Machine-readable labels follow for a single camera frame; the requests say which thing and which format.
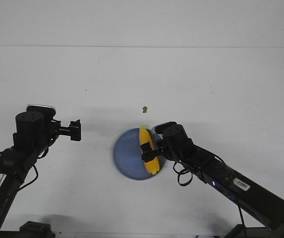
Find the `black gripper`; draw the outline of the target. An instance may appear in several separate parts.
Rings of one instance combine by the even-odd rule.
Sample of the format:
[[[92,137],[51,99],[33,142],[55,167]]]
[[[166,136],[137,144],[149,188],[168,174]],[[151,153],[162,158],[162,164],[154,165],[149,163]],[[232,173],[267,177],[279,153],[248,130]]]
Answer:
[[[80,120],[71,121],[70,128],[61,126],[61,121],[51,120],[51,138],[57,139],[60,135],[70,136],[72,141],[81,141]]]
[[[148,163],[152,160],[154,160],[156,157],[160,156],[163,158],[167,158],[166,155],[166,142],[164,139],[159,139],[156,141],[156,150],[152,150],[151,143],[146,142],[141,145],[141,151],[142,151],[142,160],[145,163]]]

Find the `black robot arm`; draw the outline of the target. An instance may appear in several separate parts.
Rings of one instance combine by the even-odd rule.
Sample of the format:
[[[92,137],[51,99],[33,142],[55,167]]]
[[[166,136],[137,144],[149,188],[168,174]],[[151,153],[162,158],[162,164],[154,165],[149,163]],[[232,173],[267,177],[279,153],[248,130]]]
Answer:
[[[0,152],[0,229],[17,193],[26,188],[24,183],[37,160],[45,157],[60,135],[72,141],[81,140],[80,120],[68,127],[54,119],[55,110],[25,111],[15,117],[16,132],[13,146]]]
[[[229,167],[214,153],[195,145],[182,125],[170,121],[154,128],[162,136],[153,149],[150,142],[141,145],[142,159],[157,156],[179,163],[179,175],[192,173],[269,229],[271,238],[284,238],[284,200]]]

